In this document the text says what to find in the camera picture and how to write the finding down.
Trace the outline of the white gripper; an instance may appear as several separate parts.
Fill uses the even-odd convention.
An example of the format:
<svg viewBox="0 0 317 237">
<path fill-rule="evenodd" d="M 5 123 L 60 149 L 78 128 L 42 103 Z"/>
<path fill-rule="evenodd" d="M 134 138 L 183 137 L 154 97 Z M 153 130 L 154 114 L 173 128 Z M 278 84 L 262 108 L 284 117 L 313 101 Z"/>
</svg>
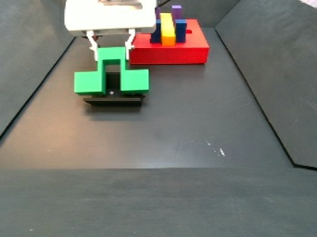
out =
<svg viewBox="0 0 317 237">
<path fill-rule="evenodd" d="M 96 35 L 129 33 L 126 60 L 134 49 L 137 32 L 153 32 L 157 27 L 157 0 L 67 0 L 64 25 L 74 36 L 87 34 L 94 60 L 98 60 Z"/>
</svg>

